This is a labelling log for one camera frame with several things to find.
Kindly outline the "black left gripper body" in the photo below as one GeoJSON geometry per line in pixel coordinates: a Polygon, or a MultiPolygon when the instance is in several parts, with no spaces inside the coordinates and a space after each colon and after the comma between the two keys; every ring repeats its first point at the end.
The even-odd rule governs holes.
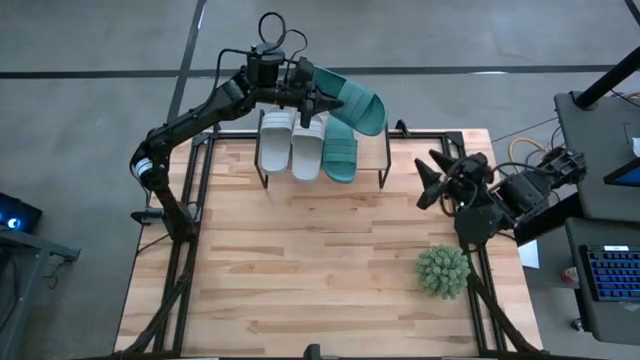
{"type": "Polygon", "coordinates": [[[277,91],[277,105],[295,108],[300,114],[300,125],[307,129],[315,110],[314,92],[282,85],[277,91]]]}

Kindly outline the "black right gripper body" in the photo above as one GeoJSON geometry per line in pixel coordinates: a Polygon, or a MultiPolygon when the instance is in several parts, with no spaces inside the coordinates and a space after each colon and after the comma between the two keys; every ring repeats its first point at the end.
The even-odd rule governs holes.
{"type": "Polygon", "coordinates": [[[416,206],[421,210],[448,198],[452,203],[451,215],[495,215],[496,202],[488,194],[488,185],[494,181],[494,171],[483,153],[462,156],[465,160],[455,173],[444,173],[439,186],[423,187],[416,206]]]}

